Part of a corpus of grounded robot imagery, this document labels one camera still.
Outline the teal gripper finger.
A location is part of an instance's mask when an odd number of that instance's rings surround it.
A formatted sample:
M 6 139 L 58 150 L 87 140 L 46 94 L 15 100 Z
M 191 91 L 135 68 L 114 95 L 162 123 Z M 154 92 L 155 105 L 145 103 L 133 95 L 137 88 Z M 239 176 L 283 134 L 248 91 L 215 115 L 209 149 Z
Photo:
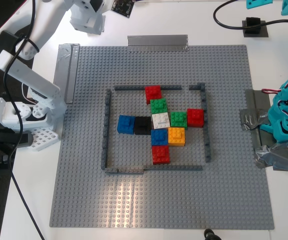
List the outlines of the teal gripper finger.
M 264 5 L 272 4 L 273 0 L 246 0 L 246 8 L 252 9 L 261 7 Z

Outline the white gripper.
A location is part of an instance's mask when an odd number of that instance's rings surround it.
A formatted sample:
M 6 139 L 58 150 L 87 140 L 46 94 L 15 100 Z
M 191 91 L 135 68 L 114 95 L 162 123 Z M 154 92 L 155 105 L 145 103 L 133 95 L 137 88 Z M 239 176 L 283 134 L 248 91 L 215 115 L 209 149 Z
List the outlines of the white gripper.
M 100 35 L 105 27 L 104 5 L 103 0 L 74 0 L 70 8 L 70 24 L 75 30 Z

